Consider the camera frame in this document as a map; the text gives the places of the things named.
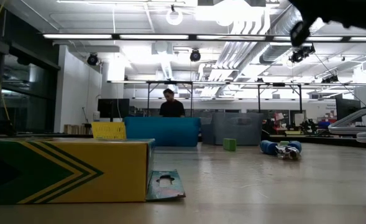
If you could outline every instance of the person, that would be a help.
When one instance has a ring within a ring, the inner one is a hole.
[[[166,102],[162,103],[159,115],[167,118],[183,118],[185,111],[183,104],[175,99],[175,93],[171,89],[163,91]]]

